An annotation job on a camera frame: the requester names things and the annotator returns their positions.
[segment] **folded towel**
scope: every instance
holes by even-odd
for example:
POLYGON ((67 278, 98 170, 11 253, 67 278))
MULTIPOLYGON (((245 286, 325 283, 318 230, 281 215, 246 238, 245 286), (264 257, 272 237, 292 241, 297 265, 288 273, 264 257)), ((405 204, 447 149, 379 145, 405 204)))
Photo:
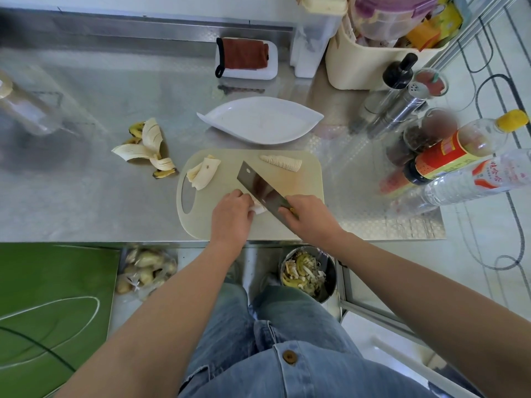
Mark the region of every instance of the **folded towel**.
POLYGON ((221 78, 225 68, 261 69, 268 65, 269 45, 261 40, 218 38, 219 66, 216 77, 221 78))

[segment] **beige basket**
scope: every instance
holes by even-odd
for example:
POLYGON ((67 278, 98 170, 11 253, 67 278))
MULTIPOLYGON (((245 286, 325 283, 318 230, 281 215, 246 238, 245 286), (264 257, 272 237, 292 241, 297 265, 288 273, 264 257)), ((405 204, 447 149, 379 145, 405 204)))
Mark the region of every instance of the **beige basket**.
POLYGON ((448 46, 445 44, 441 48, 424 49, 421 52, 417 49, 360 46, 347 36, 344 22, 330 39, 324 59, 328 80, 337 89, 370 90, 377 86, 390 62, 402 60, 408 53, 415 53, 418 62, 413 70, 417 71, 448 46))

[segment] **knife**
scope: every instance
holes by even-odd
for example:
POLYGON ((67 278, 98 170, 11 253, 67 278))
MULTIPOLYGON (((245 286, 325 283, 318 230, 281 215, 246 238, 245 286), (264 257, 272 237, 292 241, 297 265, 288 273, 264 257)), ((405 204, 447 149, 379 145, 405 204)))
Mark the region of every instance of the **knife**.
POLYGON ((247 162, 243 161, 237 179, 253 195, 254 198, 256 198, 264 207, 266 207, 267 210, 271 212, 273 216, 281 221, 286 227, 288 227, 288 225, 286 224, 286 221, 282 215, 278 212, 278 208, 281 206, 287 208, 298 218, 295 209, 289 205, 288 200, 282 197, 278 191, 271 187, 269 183, 264 180, 262 176, 256 173, 247 162))

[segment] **stainless steel countertop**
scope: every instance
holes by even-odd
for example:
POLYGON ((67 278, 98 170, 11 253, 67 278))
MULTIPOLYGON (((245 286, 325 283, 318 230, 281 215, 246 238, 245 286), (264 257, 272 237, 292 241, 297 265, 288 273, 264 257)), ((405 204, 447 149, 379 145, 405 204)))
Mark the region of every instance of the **stainless steel countertop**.
POLYGON ((33 137, 0 114, 1 242, 189 242, 175 206, 177 178, 110 151, 130 124, 155 117, 169 156, 181 168, 210 147, 308 150, 323 169, 325 201, 341 225, 367 240, 444 238, 439 211, 396 221, 384 217, 376 184, 388 173, 382 145, 351 136, 347 123, 364 92, 338 91, 324 67, 296 78, 280 49, 269 81, 214 76, 214 43, 96 36, 36 35, 4 43, 0 68, 63 111, 70 131, 33 137), (324 114, 304 137, 271 148, 236 140, 196 116, 230 100, 274 96, 324 114))

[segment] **person's left hand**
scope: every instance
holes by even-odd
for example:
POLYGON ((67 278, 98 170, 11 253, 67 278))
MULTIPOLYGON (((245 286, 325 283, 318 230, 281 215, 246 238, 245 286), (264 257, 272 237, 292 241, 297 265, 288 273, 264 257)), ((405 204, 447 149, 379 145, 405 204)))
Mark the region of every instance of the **person's left hand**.
POLYGON ((254 218, 249 208, 253 205, 251 196, 238 189, 223 197, 212 212, 210 243, 228 248, 236 257, 249 236, 254 218))

